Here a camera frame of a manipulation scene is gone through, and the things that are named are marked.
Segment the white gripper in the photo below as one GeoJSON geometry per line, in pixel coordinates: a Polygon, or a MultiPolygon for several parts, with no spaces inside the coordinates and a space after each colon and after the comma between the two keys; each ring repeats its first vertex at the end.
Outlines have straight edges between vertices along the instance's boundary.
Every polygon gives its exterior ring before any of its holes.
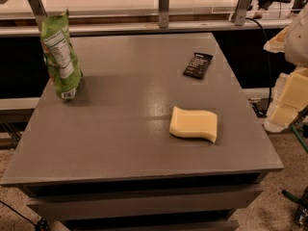
{"type": "Polygon", "coordinates": [[[308,106],[308,4],[290,27],[268,40],[263,49],[270,53],[285,52],[285,59],[298,66],[290,74],[281,73],[273,89],[264,127],[269,132],[279,133],[308,106]]]}

